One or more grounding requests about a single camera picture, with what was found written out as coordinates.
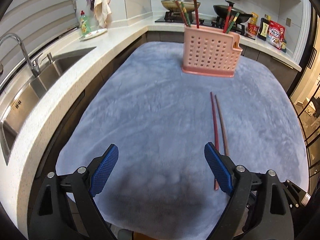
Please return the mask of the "brown chopstick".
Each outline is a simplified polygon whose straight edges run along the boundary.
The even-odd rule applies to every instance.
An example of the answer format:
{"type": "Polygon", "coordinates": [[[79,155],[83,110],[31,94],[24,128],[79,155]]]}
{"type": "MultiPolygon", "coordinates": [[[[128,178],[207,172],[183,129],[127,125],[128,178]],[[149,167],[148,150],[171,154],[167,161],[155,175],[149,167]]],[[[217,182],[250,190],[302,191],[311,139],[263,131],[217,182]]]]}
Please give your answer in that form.
{"type": "Polygon", "coordinates": [[[221,125],[222,138],[223,138],[224,154],[225,154],[226,156],[229,156],[227,133],[226,133],[226,129],[225,129],[225,124],[224,124],[224,122],[223,122],[223,116],[222,116],[222,112],[221,112],[221,108],[220,108],[220,104],[219,104],[219,100],[218,100],[218,98],[217,98],[217,95],[215,95],[215,100],[216,100],[217,110],[218,110],[219,118],[220,118],[220,125],[221,125]]]}

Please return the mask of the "green chopstick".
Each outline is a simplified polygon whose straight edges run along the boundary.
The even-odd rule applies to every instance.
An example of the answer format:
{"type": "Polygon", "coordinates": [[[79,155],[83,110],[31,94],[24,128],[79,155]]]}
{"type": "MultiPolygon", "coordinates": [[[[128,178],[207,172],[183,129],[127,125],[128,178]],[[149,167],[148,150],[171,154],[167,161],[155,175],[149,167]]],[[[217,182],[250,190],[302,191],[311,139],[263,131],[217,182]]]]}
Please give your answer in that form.
{"type": "Polygon", "coordinates": [[[180,2],[180,5],[181,5],[181,8],[182,8],[182,11],[183,11],[183,14],[184,14],[184,18],[185,18],[185,20],[186,20],[186,25],[187,25],[188,27],[190,27],[190,26],[191,26],[191,22],[190,22],[190,19],[189,19],[188,12],[187,12],[187,10],[186,10],[186,8],[185,8],[185,6],[184,6],[184,3],[183,3],[183,2],[180,2]]]}
{"type": "Polygon", "coordinates": [[[229,23],[228,28],[227,28],[227,30],[225,32],[226,34],[228,34],[231,31],[231,29],[232,29],[233,25],[235,25],[236,20],[238,19],[239,15],[240,15],[240,13],[237,12],[236,15],[232,18],[232,20],[229,23]]]}

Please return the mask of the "bright red chopstick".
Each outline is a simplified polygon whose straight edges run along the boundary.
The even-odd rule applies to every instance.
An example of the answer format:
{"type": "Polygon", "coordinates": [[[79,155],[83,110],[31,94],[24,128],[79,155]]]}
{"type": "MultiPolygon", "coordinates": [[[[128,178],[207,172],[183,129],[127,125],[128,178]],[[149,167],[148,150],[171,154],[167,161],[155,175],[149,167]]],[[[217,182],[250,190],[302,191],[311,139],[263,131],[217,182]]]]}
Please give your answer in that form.
{"type": "Polygon", "coordinates": [[[226,33],[226,31],[227,31],[228,24],[229,24],[229,17],[230,17],[230,14],[231,14],[232,7],[233,7],[232,5],[228,6],[227,15],[226,15],[226,19],[225,19],[225,25],[224,25],[224,28],[223,28],[223,33],[226,33]]]}
{"type": "Polygon", "coordinates": [[[199,29],[200,28],[200,21],[199,21],[197,0],[193,0],[193,2],[194,2],[194,9],[195,9],[196,27],[197,27],[197,29],[199,29]]]}

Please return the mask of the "dark maroon chopstick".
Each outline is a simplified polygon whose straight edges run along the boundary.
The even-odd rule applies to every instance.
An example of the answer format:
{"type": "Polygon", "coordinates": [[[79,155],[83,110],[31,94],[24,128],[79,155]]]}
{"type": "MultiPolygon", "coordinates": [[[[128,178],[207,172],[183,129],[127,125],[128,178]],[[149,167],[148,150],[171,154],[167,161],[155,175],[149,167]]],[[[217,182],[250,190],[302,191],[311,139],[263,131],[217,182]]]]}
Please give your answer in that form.
{"type": "Polygon", "coordinates": [[[231,25],[232,25],[232,23],[233,23],[233,19],[234,19],[234,16],[231,15],[230,18],[229,18],[228,25],[227,25],[226,33],[229,33],[229,31],[230,31],[230,29],[231,29],[231,25]]]}

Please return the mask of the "dark red chopstick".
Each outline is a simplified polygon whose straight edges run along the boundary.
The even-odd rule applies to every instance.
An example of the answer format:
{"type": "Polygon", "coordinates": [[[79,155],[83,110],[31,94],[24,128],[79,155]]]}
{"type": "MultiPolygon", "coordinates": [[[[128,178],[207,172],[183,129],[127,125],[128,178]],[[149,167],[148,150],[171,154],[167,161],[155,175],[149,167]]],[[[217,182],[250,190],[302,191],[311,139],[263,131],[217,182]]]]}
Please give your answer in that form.
{"type": "Polygon", "coordinates": [[[184,24],[186,25],[186,20],[184,18],[184,14],[183,14],[183,11],[182,11],[182,8],[181,8],[181,5],[180,5],[180,2],[178,0],[174,0],[175,4],[177,5],[179,11],[180,11],[180,15],[181,15],[181,18],[184,22],[184,24]]]}

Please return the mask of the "chrome kitchen faucet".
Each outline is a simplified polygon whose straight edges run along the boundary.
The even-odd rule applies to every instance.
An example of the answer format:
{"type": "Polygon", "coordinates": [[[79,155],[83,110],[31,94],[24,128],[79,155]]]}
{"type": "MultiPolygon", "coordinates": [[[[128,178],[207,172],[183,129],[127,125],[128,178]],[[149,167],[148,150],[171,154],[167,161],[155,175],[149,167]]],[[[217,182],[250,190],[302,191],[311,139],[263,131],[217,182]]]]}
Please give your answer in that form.
{"type": "Polygon", "coordinates": [[[42,55],[42,53],[39,56],[35,57],[35,59],[33,61],[31,61],[22,39],[18,35],[16,35],[15,33],[4,34],[1,37],[1,45],[3,44],[4,41],[6,41],[7,39],[10,39],[10,38],[12,38],[13,40],[15,40],[18,43],[18,45],[20,46],[20,49],[22,51],[22,54],[24,56],[24,59],[25,59],[27,65],[30,67],[30,70],[31,70],[33,76],[38,77],[41,74],[41,70],[39,67],[39,58],[42,55]]]}

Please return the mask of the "grey-blue plush table cloth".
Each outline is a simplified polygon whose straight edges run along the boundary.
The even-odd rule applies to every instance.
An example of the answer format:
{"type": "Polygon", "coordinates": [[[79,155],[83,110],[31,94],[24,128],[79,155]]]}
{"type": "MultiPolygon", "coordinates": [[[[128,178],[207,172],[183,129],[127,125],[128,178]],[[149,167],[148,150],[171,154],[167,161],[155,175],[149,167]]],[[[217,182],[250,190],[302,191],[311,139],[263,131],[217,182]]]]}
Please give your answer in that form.
{"type": "Polygon", "coordinates": [[[91,101],[56,163],[57,174],[69,174],[115,144],[119,158],[96,205],[107,222],[157,239],[206,239],[227,204],[204,157],[214,141],[211,95],[235,164],[309,185],[299,121],[269,69],[240,57],[231,78],[187,74],[182,58],[181,43],[136,49],[91,101]]]}

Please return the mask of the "chrome soap dispenser pump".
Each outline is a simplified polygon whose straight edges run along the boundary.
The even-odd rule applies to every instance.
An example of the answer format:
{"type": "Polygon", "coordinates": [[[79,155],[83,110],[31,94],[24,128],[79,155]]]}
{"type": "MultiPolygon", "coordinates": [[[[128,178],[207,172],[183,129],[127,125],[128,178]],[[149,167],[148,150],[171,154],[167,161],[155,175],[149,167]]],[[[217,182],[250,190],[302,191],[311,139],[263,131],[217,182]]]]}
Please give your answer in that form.
{"type": "Polygon", "coordinates": [[[53,56],[51,53],[48,53],[40,62],[40,64],[43,64],[43,63],[48,63],[48,64],[51,64],[53,63],[53,56]]]}

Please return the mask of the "red cereal bag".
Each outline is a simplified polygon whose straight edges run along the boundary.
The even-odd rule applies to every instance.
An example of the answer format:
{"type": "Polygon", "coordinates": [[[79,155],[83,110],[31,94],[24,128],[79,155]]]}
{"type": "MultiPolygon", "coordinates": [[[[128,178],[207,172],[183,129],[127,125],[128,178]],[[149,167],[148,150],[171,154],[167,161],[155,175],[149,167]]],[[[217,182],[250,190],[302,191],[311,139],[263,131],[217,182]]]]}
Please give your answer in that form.
{"type": "Polygon", "coordinates": [[[266,38],[267,42],[280,50],[284,36],[285,27],[277,22],[270,21],[266,38]]]}

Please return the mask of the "cream hanging towel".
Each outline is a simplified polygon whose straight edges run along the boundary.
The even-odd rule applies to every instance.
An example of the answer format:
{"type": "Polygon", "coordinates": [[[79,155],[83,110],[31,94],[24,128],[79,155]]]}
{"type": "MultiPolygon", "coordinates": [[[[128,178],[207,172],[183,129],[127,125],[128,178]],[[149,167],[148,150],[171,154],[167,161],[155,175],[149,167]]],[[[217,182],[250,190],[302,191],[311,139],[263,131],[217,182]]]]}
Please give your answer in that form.
{"type": "Polygon", "coordinates": [[[102,28],[107,27],[107,18],[111,14],[110,1],[111,0],[94,0],[94,16],[102,28]]]}

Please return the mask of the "black gas stove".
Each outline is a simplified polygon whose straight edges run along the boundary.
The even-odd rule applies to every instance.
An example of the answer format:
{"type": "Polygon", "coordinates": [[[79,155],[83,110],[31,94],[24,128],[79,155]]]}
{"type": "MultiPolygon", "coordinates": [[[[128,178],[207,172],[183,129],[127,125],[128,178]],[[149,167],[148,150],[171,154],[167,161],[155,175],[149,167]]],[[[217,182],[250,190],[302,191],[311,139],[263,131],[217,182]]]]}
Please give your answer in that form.
{"type": "MultiPolygon", "coordinates": [[[[189,12],[188,17],[191,24],[197,25],[196,16],[193,12],[189,12]]],[[[251,17],[253,17],[253,14],[239,14],[238,18],[233,23],[233,26],[231,27],[230,31],[244,36],[246,33],[245,23],[247,23],[251,17]]],[[[184,19],[179,12],[169,12],[169,11],[166,12],[162,18],[155,20],[155,22],[185,24],[184,19]]],[[[225,27],[225,18],[221,18],[220,16],[217,16],[212,20],[199,18],[199,25],[203,25],[206,27],[219,28],[223,30],[225,27]]]]}

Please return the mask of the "dark soy sauce bottle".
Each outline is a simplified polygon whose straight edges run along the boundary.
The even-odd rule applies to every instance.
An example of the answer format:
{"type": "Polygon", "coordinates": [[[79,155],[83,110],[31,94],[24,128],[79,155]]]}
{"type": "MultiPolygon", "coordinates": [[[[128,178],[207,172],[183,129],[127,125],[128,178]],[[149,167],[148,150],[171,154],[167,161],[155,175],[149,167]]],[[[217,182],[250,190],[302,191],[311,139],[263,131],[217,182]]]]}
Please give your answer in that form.
{"type": "Polygon", "coordinates": [[[271,20],[271,17],[269,15],[265,15],[264,17],[261,18],[257,38],[263,41],[266,41],[270,20],[271,20]]]}

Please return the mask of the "yellow seasoning bottle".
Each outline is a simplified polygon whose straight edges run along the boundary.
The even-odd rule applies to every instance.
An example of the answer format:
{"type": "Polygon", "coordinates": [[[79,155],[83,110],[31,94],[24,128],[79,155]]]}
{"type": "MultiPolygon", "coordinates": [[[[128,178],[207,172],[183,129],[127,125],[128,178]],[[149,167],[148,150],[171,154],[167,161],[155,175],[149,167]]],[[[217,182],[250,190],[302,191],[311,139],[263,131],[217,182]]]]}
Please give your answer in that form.
{"type": "Polygon", "coordinates": [[[259,15],[256,13],[252,13],[252,17],[250,18],[250,24],[257,25],[259,15]]]}

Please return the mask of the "white window blinds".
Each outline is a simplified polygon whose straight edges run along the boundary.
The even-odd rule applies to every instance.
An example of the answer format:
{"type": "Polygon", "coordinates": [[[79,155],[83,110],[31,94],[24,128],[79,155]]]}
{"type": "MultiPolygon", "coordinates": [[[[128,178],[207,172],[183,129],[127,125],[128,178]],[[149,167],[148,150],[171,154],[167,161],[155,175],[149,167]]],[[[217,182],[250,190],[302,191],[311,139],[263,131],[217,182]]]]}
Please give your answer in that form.
{"type": "Polygon", "coordinates": [[[1,19],[1,35],[17,34],[31,56],[77,26],[74,0],[13,0],[1,19]]]}

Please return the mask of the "beige pan with lid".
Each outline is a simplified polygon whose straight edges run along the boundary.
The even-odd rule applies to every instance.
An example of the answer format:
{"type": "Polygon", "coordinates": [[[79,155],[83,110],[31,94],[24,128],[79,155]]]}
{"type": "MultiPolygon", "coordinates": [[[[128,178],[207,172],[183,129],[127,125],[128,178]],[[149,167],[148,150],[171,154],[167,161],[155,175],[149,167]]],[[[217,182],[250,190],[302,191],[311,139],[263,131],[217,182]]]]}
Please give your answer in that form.
{"type": "Polygon", "coordinates": [[[201,5],[200,2],[194,2],[194,0],[161,0],[161,4],[170,12],[179,12],[183,8],[187,12],[193,12],[195,11],[195,4],[197,8],[201,5]]]}

